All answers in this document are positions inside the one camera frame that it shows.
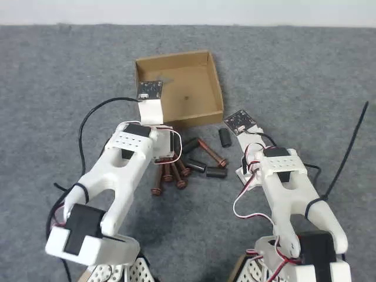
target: black cable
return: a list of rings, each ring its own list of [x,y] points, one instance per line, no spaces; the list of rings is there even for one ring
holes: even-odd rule
[[[63,186],[57,184],[56,182],[53,184],[56,188],[58,188],[59,190],[62,190],[63,192],[66,191],[66,188],[64,188]]]
[[[317,173],[315,175],[315,177],[313,178],[313,187],[316,188],[316,184],[317,184],[317,179],[319,177],[319,175],[321,174],[321,167],[320,166],[315,166],[314,164],[309,164],[309,163],[303,163],[305,166],[307,167],[310,167],[312,169],[317,169]]]
[[[355,129],[354,129],[354,131],[353,131],[353,133],[352,133],[352,137],[351,137],[350,143],[349,143],[349,145],[348,145],[348,147],[347,147],[346,153],[345,153],[345,155],[344,155],[344,157],[343,157],[343,159],[342,159],[342,162],[341,162],[341,164],[340,164],[340,167],[338,168],[338,170],[337,170],[337,172],[336,172],[336,174],[335,174],[335,176],[334,176],[332,182],[330,183],[330,185],[329,185],[329,187],[328,187],[328,190],[325,192],[325,194],[323,194],[323,195],[320,196],[319,198],[314,199],[314,200],[312,200],[311,202],[309,202],[308,205],[307,205],[307,207],[305,208],[306,211],[305,211],[305,213],[304,213],[304,216],[306,217],[306,219],[308,219],[308,213],[309,213],[309,211],[310,211],[311,206],[312,206],[314,203],[319,202],[319,201],[326,201],[326,200],[328,200],[329,194],[330,194],[330,192],[332,191],[332,189],[333,189],[335,183],[337,182],[337,179],[339,178],[339,176],[340,176],[340,174],[341,174],[341,172],[342,172],[342,170],[343,170],[343,167],[344,167],[345,164],[346,164],[346,161],[347,161],[347,159],[348,159],[348,156],[350,155],[351,149],[353,148],[353,145],[354,145],[354,143],[355,143],[355,138],[357,137],[357,134],[358,134],[359,128],[360,128],[360,126],[361,126],[361,124],[362,124],[362,122],[363,122],[364,115],[365,115],[365,112],[367,111],[368,104],[369,104],[368,101],[366,101],[366,103],[365,103],[364,106],[363,106],[362,113],[360,114],[360,117],[359,117],[359,119],[358,119],[358,123],[357,123],[357,125],[356,125],[356,127],[355,127]]]
[[[81,176],[83,176],[86,173],[86,162],[85,162],[85,156],[83,154],[83,148],[82,148],[82,131],[83,131],[83,127],[84,127],[86,121],[88,121],[88,118],[92,115],[93,112],[95,112],[96,110],[98,110],[102,106],[104,106],[104,105],[106,105],[110,102],[120,101],[120,100],[129,101],[129,102],[138,102],[137,99],[129,98],[129,97],[111,98],[111,99],[103,101],[102,103],[100,103],[97,106],[95,106],[94,108],[92,108],[88,112],[88,114],[83,118],[83,121],[82,121],[80,128],[78,130],[78,148],[79,148],[79,151],[80,151],[81,165],[82,165]]]
[[[248,130],[244,130],[243,132],[245,132],[246,134],[256,134],[256,135],[260,135],[262,137],[265,137],[265,138],[269,139],[270,143],[273,144],[273,146],[277,146],[277,143],[274,142],[273,138],[271,138],[269,135],[266,135],[265,133],[262,133],[262,132],[249,132]]]
[[[66,263],[66,260],[60,259],[64,265],[65,273],[66,273],[66,278],[68,279],[68,282],[72,282],[71,278],[71,272],[69,271],[68,263]]]
[[[342,162],[341,162],[340,167],[339,167],[338,170],[337,170],[337,173],[335,174],[335,176],[334,176],[332,182],[331,182],[330,185],[329,185],[328,190],[326,191],[326,193],[325,193],[325,195],[324,195],[325,198],[327,198],[327,197],[329,196],[329,194],[330,194],[330,192],[332,191],[332,189],[333,189],[333,187],[334,187],[334,185],[335,185],[337,179],[339,178],[339,176],[340,176],[340,174],[341,174],[341,172],[342,172],[343,167],[345,166],[345,163],[346,163],[346,161],[347,161],[348,155],[350,154],[350,151],[351,151],[351,149],[353,148],[353,145],[354,145],[354,143],[355,143],[355,138],[357,137],[358,130],[359,130],[359,128],[360,128],[360,126],[361,126],[361,124],[362,124],[362,122],[363,122],[364,115],[365,115],[365,111],[367,110],[367,107],[368,107],[368,101],[367,101],[367,102],[364,104],[364,106],[363,106],[362,114],[360,114],[360,117],[359,117],[358,123],[357,123],[357,125],[356,125],[356,127],[355,127],[355,129],[354,129],[354,132],[352,133],[352,137],[351,137],[351,140],[350,140],[350,144],[349,144],[348,147],[347,147],[347,150],[346,150],[345,156],[343,157],[343,160],[342,160]]]

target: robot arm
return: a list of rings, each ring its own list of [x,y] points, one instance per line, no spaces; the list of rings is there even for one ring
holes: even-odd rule
[[[238,177],[246,184],[255,173],[248,189],[262,186],[271,208],[274,237],[262,237],[255,246],[267,269],[274,271],[281,263],[275,246],[270,243],[278,238],[278,249],[286,257],[302,260],[302,265],[287,263],[280,271],[280,278],[289,282],[320,282],[327,281],[322,277],[326,276],[331,277],[332,282],[351,281],[350,267],[337,259],[337,255],[347,251],[347,237],[326,202],[313,205],[308,215],[309,221],[322,230],[318,234],[297,235],[291,225],[291,215],[304,215],[309,202],[319,197],[297,152],[267,147],[261,138],[262,128],[243,110],[225,122],[237,136],[244,152],[243,166],[236,170]]]
[[[117,232],[150,161],[173,156],[171,139],[167,126],[120,124],[94,167],[66,197],[66,226],[52,228],[46,252],[85,265],[132,265],[139,244]],[[115,192],[107,212],[85,205],[87,196],[92,199],[107,189]]]

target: red and white wire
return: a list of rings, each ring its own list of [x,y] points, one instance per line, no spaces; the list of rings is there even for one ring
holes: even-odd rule
[[[277,267],[275,272],[269,277],[269,279],[266,282],[273,282],[273,280],[280,274],[282,268],[288,263],[288,259],[283,260],[280,265]]]
[[[235,206],[236,206],[237,201],[239,201],[239,199],[245,194],[245,192],[246,192],[247,189],[248,189],[248,186],[251,184],[251,182],[252,182],[252,180],[254,179],[255,175],[256,175],[256,171],[252,174],[251,178],[249,178],[249,180],[247,181],[247,183],[244,185],[244,188],[242,189],[242,191],[240,192],[240,194],[239,194],[239,195],[237,196],[237,198],[235,199],[235,201],[234,201],[234,203],[233,203],[233,212],[234,212],[234,214],[235,214],[238,218],[240,218],[240,219],[250,219],[250,218],[252,218],[252,217],[256,217],[256,216],[263,217],[263,218],[267,219],[267,220],[271,223],[271,225],[273,225],[273,228],[274,228],[274,222],[272,221],[272,219],[271,219],[269,216],[267,216],[267,215],[264,214],[264,213],[250,213],[250,214],[247,214],[247,215],[242,216],[242,215],[240,215],[240,214],[238,214],[238,213],[236,212]]]
[[[173,133],[175,133],[176,135],[178,135],[178,137],[179,137],[179,142],[180,142],[180,152],[179,152],[179,154],[177,155],[177,158],[176,159],[173,159],[173,160],[169,160],[169,161],[162,161],[162,162],[154,162],[154,164],[157,164],[157,165],[159,165],[159,164],[166,164],[166,163],[174,163],[174,162],[176,162],[177,160],[179,160],[180,159],[180,157],[182,156],[182,152],[183,152],[183,143],[182,143],[182,136],[176,131],[176,130],[173,130],[173,129],[171,129],[171,128],[167,128],[167,127],[156,127],[156,129],[159,129],[159,130],[169,130],[169,131],[171,131],[171,132],[173,132]]]

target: open cardboard tray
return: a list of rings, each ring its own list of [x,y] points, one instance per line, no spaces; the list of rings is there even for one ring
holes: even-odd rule
[[[222,121],[222,92],[209,51],[137,59],[136,80],[137,85],[141,81],[163,81],[165,124],[191,127]]]

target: screw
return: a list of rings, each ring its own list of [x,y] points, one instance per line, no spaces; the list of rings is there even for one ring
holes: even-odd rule
[[[171,166],[169,163],[165,163],[164,167],[164,174],[163,174],[163,181],[164,182],[171,182],[173,180],[171,175]]]
[[[179,175],[179,171],[177,170],[177,167],[175,165],[175,163],[172,163],[171,164],[171,168],[172,168],[172,172],[174,173],[174,177],[176,179],[176,187],[180,190],[184,189],[185,187],[187,187],[187,181],[186,180],[183,180],[180,175]]]
[[[158,165],[158,170],[155,177],[155,184],[154,188],[152,189],[152,195],[154,196],[160,196],[162,194],[162,174],[163,174],[163,166]]]
[[[227,160],[214,152],[201,138],[199,138],[199,144],[202,149],[204,149],[214,160],[216,160],[218,167],[225,167],[227,165]]]
[[[177,165],[180,168],[180,172],[181,172],[182,176],[184,176],[184,177],[190,176],[190,174],[192,173],[192,171],[190,170],[189,167],[186,167],[184,165],[184,163],[183,163],[183,161],[181,159],[177,160],[176,163],[177,163]]]

